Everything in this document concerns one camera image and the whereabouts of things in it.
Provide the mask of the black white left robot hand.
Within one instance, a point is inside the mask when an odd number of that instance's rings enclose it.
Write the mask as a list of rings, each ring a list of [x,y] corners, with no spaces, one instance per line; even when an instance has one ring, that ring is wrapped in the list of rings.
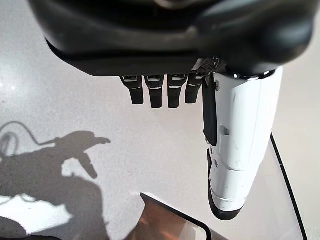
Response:
[[[194,104],[202,92],[208,198],[243,208],[264,159],[282,66],[309,46],[317,0],[31,0],[51,51],[95,77],[118,76],[134,105]]]

